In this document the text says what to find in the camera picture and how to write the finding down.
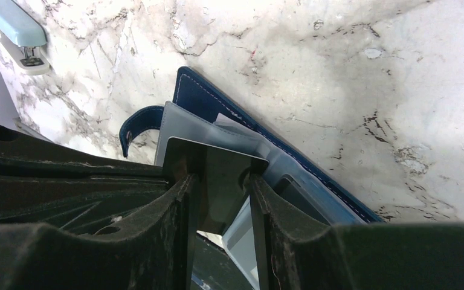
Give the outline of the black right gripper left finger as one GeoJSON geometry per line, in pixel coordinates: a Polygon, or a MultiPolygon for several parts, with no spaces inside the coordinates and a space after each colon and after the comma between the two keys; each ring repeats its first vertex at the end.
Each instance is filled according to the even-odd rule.
{"type": "Polygon", "coordinates": [[[0,289],[189,289],[199,179],[143,195],[147,204],[82,234],[36,219],[0,222],[0,289]]]}

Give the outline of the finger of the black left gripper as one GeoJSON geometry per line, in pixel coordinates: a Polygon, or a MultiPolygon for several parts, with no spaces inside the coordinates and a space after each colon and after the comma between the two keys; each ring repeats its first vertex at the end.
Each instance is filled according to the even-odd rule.
{"type": "Polygon", "coordinates": [[[110,236],[126,218],[162,196],[161,176],[27,176],[0,173],[0,234],[49,224],[80,236],[110,236]]]}
{"type": "Polygon", "coordinates": [[[0,125],[0,175],[162,178],[162,168],[90,155],[0,125]]]}

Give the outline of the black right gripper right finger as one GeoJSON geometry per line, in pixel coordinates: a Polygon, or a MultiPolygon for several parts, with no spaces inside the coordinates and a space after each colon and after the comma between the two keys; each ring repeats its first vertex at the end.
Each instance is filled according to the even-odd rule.
{"type": "Polygon", "coordinates": [[[248,180],[261,289],[464,289],[464,223],[326,225],[248,180]]]}

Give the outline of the navy blue card holder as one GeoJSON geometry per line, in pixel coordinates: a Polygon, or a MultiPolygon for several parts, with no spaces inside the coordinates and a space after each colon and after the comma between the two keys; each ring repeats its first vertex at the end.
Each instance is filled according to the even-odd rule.
{"type": "MultiPolygon", "coordinates": [[[[296,150],[251,118],[214,85],[188,67],[178,70],[172,101],[148,106],[121,126],[123,155],[145,131],[159,132],[155,164],[162,169],[167,141],[179,137],[246,153],[269,162],[260,175],[284,200],[326,225],[369,224],[379,217],[330,179],[296,150]]],[[[246,200],[228,230],[218,235],[225,252],[256,289],[261,289],[254,246],[251,198],[246,200]]]]}

